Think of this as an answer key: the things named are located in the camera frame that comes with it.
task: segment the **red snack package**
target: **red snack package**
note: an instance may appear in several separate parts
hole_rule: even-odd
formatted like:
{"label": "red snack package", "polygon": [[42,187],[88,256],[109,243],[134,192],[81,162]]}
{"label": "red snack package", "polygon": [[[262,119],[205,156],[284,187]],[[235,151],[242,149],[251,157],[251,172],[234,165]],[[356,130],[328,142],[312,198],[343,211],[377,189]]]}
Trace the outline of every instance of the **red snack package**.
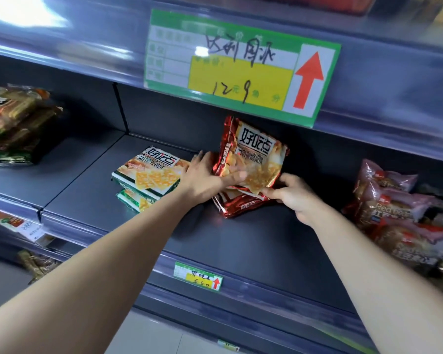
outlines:
{"label": "red snack package", "polygon": [[409,267],[430,269],[443,257],[443,227],[382,218],[371,239]]}
{"label": "red snack package", "polygon": [[213,172],[223,177],[235,171],[247,171],[246,180],[240,185],[230,186],[230,189],[265,199],[266,196],[259,192],[274,185],[288,151],[286,145],[273,137],[228,116],[220,144],[220,157],[213,166]]}
{"label": "red snack package", "polygon": [[220,213],[224,218],[229,219],[233,216],[239,215],[245,211],[253,210],[261,205],[271,201],[268,198],[261,200],[257,197],[249,196],[238,190],[226,189],[213,196],[215,203]]}
{"label": "red snack package", "polygon": [[363,159],[353,190],[356,199],[346,205],[342,209],[342,213],[350,217],[354,216],[354,213],[358,210],[361,196],[370,181],[376,181],[380,187],[410,192],[418,177],[418,175],[402,175],[395,171],[383,170],[375,162]]}
{"label": "red snack package", "polygon": [[376,181],[370,181],[362,193],[355,223],[360,230],[369,234],[384,217],[419,221],[434,203],[433,196],[383,188]]}

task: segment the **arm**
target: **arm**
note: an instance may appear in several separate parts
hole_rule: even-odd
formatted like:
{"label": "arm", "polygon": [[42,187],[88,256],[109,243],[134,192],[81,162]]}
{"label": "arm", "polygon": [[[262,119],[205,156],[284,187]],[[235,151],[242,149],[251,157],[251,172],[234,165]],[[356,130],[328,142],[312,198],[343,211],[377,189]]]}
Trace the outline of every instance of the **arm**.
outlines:
{"label": "arm", "polygon": [[443,293],[386,254],[303,181],[263,193],[295,210],[316,232],[381,353],[443,353]]}
{"label": "arm", "polygon": [[211,175],[194,157],[179,186],[0,307],[0,354],[103,353],[190,208],[246,172]]}

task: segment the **floor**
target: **floor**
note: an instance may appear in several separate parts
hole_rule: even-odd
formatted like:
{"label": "floor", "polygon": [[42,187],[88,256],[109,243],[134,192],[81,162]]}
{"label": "floor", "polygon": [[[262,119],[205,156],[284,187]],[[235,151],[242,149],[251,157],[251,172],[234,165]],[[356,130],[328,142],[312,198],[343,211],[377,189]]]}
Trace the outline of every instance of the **floor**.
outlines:
{"label": "floor", "polygon": [[[26,288],[31,275],[25,270],[0,262],[0,305]],[[227,354],[230,351],[214,341],[198,337],[132,310],[113,338],[106,354]]]}

